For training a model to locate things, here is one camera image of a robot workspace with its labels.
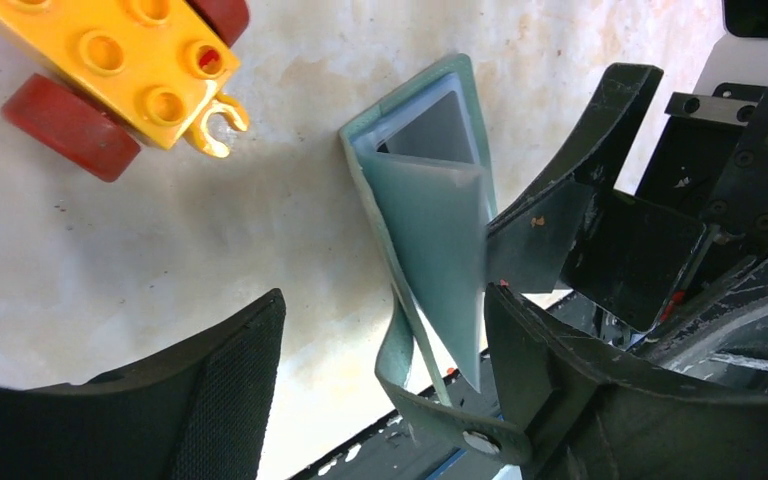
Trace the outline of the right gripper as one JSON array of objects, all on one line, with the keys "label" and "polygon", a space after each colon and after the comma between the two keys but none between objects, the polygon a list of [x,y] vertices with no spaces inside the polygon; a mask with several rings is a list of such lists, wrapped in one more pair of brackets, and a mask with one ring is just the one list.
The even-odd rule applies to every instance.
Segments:
[{"label": "right gripper", "polygon": [[[614,63],[537,178],[488,226],[486,280],[549,293],[663,78]],[[603,201],[560,318],[616,348],[768,393],[768,86],[674,94],[636,192]]]}]

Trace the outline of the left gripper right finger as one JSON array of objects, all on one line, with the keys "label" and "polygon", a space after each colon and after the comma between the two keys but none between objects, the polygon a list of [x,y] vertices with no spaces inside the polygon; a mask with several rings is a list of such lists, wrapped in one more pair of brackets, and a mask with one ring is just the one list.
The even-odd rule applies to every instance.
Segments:
[{"label": "left gripper right finger", "polygon": [[768,479],[768,394],[653,365],[491,284],[500,458],[533,479]]}]

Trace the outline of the green card holder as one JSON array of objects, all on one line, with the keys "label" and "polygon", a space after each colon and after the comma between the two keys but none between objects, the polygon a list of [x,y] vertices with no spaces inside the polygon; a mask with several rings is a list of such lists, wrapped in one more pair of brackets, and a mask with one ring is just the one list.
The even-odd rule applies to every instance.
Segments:
[{"label": "green card holder", "polygon": [[515,425],[452,401],[430,342],[480,385],[487,227],[497,204],[473,67],[447,55],[340,128],[393,292],[375,375],[411,425],[491,459],[527,463]]}]

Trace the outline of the yellow toy brick car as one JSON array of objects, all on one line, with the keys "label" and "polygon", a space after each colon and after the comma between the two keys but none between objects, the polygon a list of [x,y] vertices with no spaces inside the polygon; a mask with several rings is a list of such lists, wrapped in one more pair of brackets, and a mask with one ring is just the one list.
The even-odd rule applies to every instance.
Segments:
[{"label": "yellow toy brick car", "polygon": [[0,1],[0,33],[43,67],[2,116],[105,182],[143,144],[168,150],[185,140],[225,158],[230,149],[208,124],[219,115],[236,131],[249,128],[224,92],[249,22],[244,1]]}]

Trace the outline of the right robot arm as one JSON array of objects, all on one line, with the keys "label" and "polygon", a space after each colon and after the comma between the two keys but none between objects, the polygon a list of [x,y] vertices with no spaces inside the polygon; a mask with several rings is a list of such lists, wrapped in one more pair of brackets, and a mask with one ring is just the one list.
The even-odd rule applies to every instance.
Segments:
[{"label": "right robot arm", "polygon": [[697,378],[768,393],[768,1],[727,1],[633,194],[615,188],[662,71],[603,73],[552,161],[489,227],[487,278],[572,289],[567,322]]}]

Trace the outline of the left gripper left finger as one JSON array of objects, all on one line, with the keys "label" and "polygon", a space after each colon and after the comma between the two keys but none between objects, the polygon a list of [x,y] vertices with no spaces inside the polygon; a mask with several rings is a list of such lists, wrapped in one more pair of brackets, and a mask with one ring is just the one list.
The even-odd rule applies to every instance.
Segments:
[{"label": "left gripper left finger", "polygon": [[81,385],[0,387],[0,479],[253,479],[281,355],[272,289]]}]

